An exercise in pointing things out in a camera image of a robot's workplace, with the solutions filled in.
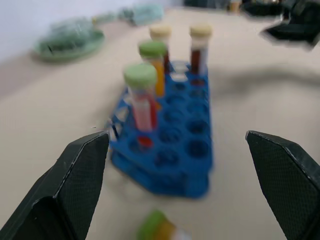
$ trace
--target green plate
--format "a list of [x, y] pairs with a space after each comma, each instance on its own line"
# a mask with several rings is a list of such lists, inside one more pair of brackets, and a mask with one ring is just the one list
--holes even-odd
[[[49, 46], [61, 46], [62, 44], [72, 44], [74, 41], [82, 41], [81, 46], [74, 49], [52, 50]], [[38, 42], [33, 51], [42, 60], [49, 62], [65, 62], [89, 55], [101, 48], [105, 41], [105, 35], [100, 30], [94, 30], [90, 39], [69, 37], [69, 39], [53, 39]]]

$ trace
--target yellow liquid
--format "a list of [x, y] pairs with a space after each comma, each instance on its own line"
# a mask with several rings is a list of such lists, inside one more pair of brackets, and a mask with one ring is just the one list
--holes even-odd
[[165, 68], [162, 61], [153, 61], [152, 65], [156, 69], [157, 81], [155, 84], [155, 95], [163, 97], [165, 95]]

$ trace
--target rack hole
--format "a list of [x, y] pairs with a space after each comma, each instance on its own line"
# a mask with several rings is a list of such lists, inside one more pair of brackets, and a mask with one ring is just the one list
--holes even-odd
[[123, 101], [127, 104], [127, 105], [131, 105], [131, 102], [132, 102], [132, 98], [129, 94], [126, 94], [124, 97], [123, 97]]
[[159, 131], [159, 139], [165, 144], [174, 144], [180, 141], [182, 134], [177, 128], [163, 128]]
[[147, 137], [147, 136], [138, 136], [138, 143], [146, 148], [151, 148], [153, 146], [153, 141], [151, 140], [151, 138]]
[[195, 115], [208, 113], [208, 107], [202, 102], [191, 102], [186, 109], [189, 113]]
[[186, 74], [184, 73], [173, 72], [170, 74], [170, 76], [174, 82], [185, 82], [188, 80]]
[[106, 130], [107, 130], [108, 135], [109, 135], [109, 140], [111, 142], [116, 142], [117, 141], [117, 137], [116, 137], [115, 131], [113, 129], [113, 126], [109, 126]]
[[193, 158], [204, 158], [209, 153], [209, 146], [202, 140], [191, 140], [186, 145], [186, 152]]
[[136, 121], [135, 118], [132, 114], [129, 114], [126, 120], [126, 124], [128, 126], [130, 126], [131, 128], [135, 128], [136, 127]]
[[121, 121], [124, 122], [127, 119], [129, 110], [128, 107], [124, 106], [119, 108], [116, 112], [115, 112], [115, 116]]
[[184, 62], [175, 62], [173, 63], [173, 69], [176, 73], [183, 74], [187, 72], [189, 69]]
[[113, 129], [113, 133], [115, 135], [115, 137], [118, 139], [120, 136], [126, 137], [127, 134], [125, 133], [125, 131], [123, 130], [123, 125], [119, 122], [117, 122], [116, 124], [114, 124], [113, 126], [111, 126]]
[[184, 85], [183, 83], [176, 83], [173, 85], [173, 90], [176, 90], [176, 91], [183, 91], [186, 89], [186, 85]]
[[167, 110], [163, 115], [164, 120], [170, 124], [181, 123], [184, 115], [181, 111], [177, 109]]
[[143, 154], [150, 150], [152, 146], [152, 140], [146, 136], [139, 136], [129, 143], [129, 149], [135, 154]]
[[194, 89], [189, 93], [190, 98], [193, 99], [207, 99], [208, 94], [203, 89]]
[[185, 99], [182, 96], [178, 96], [178, 95], [172, 95], [172, 96], [168, 96], [166, 98], [166, 102], [169, 105], [173, 105], [173, 106], [179, 105], [179, 104], [183, 103], [184, 101], [185, 101]]
[[209, 131], [209, 125], [203, 120], [192, 120], [189, 121], [186, 125], [186, 128], [192, 134], [205, 134]]
[[206, 84], [206, 81], [203, 78], [196, 78], [191, 80], [190, 84], [194, 87], [203, 87]]
[[160, 150], [155, 158], [154, 164], [157, 167], [174, 166], [179, 162], [179, 155], [172, 149], [166, 148]]

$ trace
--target white wall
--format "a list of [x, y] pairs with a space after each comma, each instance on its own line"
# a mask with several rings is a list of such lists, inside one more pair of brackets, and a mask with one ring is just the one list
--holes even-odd
[[76, 16], [116, 11], [138, 2], [179, 5], [182, 0], [1, 0], [0, 62], [32, 47], [48, 26]]

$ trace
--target orange liquid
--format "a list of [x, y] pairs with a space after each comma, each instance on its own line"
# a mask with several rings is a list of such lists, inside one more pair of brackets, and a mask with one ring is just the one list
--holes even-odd
[[152, 65], [156, 69], [157, 82], [155, 84], [155, 95], [163, 97], [165, 95], [165, 68], [161, 61], [154, 61]]
[[163, 222], [155, 233], [152, 240], [171, 240], [176, 227], [169, 221]]

